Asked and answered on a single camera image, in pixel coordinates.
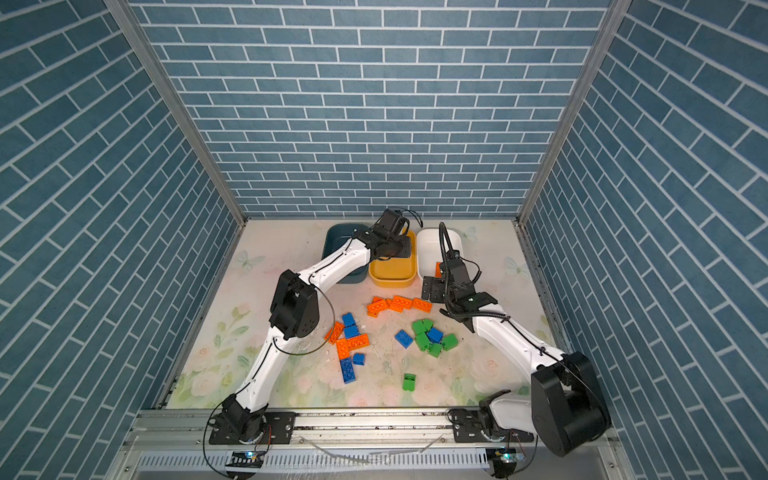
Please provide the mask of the white plastic bin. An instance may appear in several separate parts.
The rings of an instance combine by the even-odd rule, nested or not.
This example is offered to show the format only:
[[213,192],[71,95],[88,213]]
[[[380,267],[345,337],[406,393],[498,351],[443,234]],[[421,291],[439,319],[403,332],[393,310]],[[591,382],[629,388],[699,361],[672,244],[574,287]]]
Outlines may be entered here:
[[416,234],[417,274],[434,277],[436,265],[442,262],[438,228],[425,228]]

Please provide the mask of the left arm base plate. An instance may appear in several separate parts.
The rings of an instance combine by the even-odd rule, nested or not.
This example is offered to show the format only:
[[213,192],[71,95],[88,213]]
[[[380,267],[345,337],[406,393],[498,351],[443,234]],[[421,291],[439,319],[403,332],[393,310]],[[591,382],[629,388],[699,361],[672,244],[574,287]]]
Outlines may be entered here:
[[212,445],[290,443],[297,414],[289,411],[266,411],[235,420],[229,413],[217,413],[209,422],[208,442]]

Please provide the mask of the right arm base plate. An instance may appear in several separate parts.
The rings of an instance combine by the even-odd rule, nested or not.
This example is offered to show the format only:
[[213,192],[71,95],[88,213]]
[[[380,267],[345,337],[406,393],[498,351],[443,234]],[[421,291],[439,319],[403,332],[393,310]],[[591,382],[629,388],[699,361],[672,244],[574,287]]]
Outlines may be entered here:
[[534,441],[534,435],[530,432],[500,427],[487,409],[452,408],[447,411],[446,417],[452,425],[456,443]]

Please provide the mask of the yellow plastic bin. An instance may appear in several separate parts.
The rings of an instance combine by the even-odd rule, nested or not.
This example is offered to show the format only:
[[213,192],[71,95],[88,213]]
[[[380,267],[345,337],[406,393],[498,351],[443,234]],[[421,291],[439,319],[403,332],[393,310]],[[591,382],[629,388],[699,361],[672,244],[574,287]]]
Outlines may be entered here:
[[409,246],[404,253],[388,260],[374,260],[369,266],[369,276],[377,287],[405,288],[417,276],[418,261],[416,236],[408,233]]

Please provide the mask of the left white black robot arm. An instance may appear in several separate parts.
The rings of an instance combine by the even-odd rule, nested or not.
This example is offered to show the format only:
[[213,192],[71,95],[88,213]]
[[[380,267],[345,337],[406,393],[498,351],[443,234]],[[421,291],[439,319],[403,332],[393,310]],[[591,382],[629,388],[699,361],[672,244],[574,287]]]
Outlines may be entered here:
[[353,271],[374,260],[389,260],[411,251],[410,221],[403,209],[387,208],[372,226],[355,232],[318,263],[278,278],[270,304],[264,344],[241,386],[212,411],[207,425],[221,434],[221,444],[255,444],[267,432],[265,412],[273,387],[300,340],[320,321],[319,299]]

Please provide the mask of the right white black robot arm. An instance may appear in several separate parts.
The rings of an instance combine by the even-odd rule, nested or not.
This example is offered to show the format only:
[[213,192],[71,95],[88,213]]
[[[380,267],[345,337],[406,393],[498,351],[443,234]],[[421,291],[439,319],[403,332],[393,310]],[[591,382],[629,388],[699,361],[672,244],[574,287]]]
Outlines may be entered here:
[[529,398],[500,390],[479,403],[475,424],[491,441],[530,434],[563,457],[601,437],[612,426],[596,371],[580,352],[566,353],[512,319],[498,301],[475,288],[466,260],[451,251],[441,276],[424,279],[424,292],[440,301],[440,312],[489,342],[529,376]]

